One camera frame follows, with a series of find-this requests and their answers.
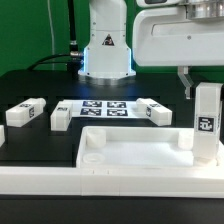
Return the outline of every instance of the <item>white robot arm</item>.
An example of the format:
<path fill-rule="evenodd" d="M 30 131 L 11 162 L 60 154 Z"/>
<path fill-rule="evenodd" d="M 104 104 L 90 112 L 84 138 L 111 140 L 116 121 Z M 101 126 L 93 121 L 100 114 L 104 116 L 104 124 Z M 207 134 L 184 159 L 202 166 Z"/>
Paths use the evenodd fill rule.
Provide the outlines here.
<path fill-rule="evenodd" d="M 124 0 L 90 0 L 90 43 L 79 71 L 81 80 L 116 84 L 135 76 L 126 44 L 126 14 Z"/>

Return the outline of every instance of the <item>blue light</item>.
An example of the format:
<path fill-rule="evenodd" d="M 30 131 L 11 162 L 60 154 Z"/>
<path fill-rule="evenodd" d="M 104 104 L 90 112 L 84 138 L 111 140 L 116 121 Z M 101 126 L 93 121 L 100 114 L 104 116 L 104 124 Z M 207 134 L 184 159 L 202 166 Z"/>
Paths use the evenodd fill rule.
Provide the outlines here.
<path fill-rule="evenodd" d="M 131 65 L 132 65 L 132 51 L 130 49 L 129 50 L 129 72 L 132 71 Z"/>
<path fill-rule="evenodd" d="M 87 64 L 87 50 L 86 48 L 84 49 L 84 58 L 83 58 L 83 70 L 86 72 L 86 64 Z"/>

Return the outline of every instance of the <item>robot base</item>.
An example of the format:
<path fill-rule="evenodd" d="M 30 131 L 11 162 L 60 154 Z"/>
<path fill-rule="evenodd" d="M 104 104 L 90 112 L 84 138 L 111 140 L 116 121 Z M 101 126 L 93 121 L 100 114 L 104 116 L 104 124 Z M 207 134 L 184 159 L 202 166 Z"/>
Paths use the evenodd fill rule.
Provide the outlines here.
<path fill-rule="evenodd" d="M 81 82 L 91 83 L 95 85 L 106 85 L 106 86 L 116 86 L 123 84 L 133 83 L 136 77 L 136 72 L 131 71 L 122 76 L 122 78 L 105 78 L 105 77 L 94 77 L 89 73 L 79 71 L 78 78 Z"/>

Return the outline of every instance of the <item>white block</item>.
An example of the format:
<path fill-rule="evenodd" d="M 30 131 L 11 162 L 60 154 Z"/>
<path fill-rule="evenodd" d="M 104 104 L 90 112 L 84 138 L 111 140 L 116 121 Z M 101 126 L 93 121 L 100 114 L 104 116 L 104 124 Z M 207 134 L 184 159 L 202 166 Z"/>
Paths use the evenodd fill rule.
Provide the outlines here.
<path fill-rule="evenodd" d="M 5 142 L 5 132 L 4 132 L 4 126 L 0 125 L 0 147 Z"/>
<path fill-rule="evenodd" d="M 51 115 L 52 131 L 67 131 L 72 119 L 72 102 L 60 101 Z"/>
<path fill-rule="evenodd" d="M 196 89 L 194 157 L 216 159 L 219 149 L 222 84 L 200 83 Z"/>
<path fill-rule="evenodd" d="M 35 117 L 43 113 L 46 101 L 42 98 L 30 98 L 23 103 L 6 111 L 8 126 L 22 127 Z"/>
<path fill-rule="evenodd" d="M 152 99 L 139 98 L 136 101 L 138 112 L 146 113 L 148 118 L 158 126 L 171 125 L 172 111 Z"/>

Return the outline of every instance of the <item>black cable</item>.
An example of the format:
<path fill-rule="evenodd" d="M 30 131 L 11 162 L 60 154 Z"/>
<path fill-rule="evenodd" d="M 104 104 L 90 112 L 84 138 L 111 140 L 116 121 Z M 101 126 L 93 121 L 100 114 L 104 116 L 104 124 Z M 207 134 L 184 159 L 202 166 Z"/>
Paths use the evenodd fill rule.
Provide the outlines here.
<path fill-rule="evenodd" d="M 39 66 L 39 65 L 48 65 L 48 64 L 68 64 L 68 63 L 71 63 L 72 62 L 72 64 L 77 64 L 77 65 L 79 65 L 81 62 L 82 62 L 82 60 L 80 60 L 80 59 L 76 59 L 76 60 L 72 60 L 72 61 L 48 61 L 48 62 L 39 62 L 39 63 L 37 63 L 37 64 L 35 64 L 35 66 L 33 65 L 33 68 L 32 68 L 32 70 L 34 70 L 34 68 L 36 68 L 37 66 Z"/>
<path fill-rule="evenodd" d="M 32 71 L 37 65 L 39 65 L 41 62 L 44 62 L 44 61 L 47 61 L 47 60 L 50 60 L 50 59 L 54 59 L 54 58 L 60 58 L 60 57 L 70 57 L 70 54 L 54 54 L 54 55 L 51 55 L 51 56 L 47 56 L 45 58 L 42 58 L 40 60 L 38 60 L 37 62 L 35 62 L 33 65 L 29 66 L 27 68 L 27 70 L 30 70 Z"/>
<path fill-rule="evenodd" d="M 75 12 L 73 0 L 68 0 L 68 15 L 70 27 L 70 51 L 77 51 L 78 45 L 76 42 Z"/>

